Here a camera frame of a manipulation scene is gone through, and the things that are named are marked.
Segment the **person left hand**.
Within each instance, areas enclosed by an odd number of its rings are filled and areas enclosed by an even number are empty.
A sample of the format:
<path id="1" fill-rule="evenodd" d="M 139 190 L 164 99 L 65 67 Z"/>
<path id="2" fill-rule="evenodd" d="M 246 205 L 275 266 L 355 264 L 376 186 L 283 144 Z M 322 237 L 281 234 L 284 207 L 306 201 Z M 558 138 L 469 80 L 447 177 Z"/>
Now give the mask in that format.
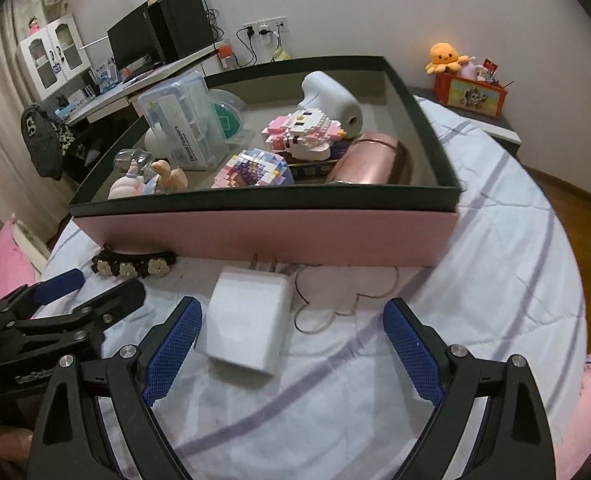
<path id="1" fill-rule="evenodd" d="M 26 462 L 30 456 L 33 432 L 26 428 L 0 426 L 0 460 Z"/>

